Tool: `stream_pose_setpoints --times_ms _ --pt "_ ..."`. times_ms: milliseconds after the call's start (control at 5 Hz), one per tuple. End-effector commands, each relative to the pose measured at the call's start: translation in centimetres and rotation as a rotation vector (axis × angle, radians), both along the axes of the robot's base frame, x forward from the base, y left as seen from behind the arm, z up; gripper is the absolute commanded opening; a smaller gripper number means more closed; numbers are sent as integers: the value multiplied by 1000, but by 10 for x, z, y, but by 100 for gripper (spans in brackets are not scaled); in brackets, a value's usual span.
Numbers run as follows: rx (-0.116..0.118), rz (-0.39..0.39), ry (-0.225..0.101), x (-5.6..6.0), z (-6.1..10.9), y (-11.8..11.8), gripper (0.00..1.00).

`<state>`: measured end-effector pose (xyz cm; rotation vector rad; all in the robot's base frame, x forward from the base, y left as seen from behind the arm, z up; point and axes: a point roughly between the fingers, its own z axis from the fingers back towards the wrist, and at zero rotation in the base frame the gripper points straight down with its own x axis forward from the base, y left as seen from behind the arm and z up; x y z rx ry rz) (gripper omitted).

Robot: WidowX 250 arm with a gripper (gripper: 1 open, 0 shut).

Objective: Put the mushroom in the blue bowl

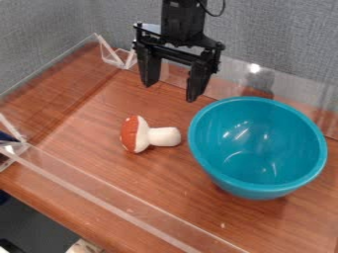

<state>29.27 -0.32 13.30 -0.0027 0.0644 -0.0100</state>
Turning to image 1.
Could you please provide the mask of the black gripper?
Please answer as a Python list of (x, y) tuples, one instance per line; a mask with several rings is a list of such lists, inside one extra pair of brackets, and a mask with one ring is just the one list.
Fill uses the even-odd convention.
[(162, 0), (161, 22), (133, 25), (133, 47), (142, 84), (150, 87), (160, 79), (161, 61), (168, 59), (189, 66), (185, 101), (202, 94), (209, 76), (217, 71), (224, 44), (204, 34), (206, 16), (222, 15), (225, 0), (217, 13), (206, 8), (206, 0)]

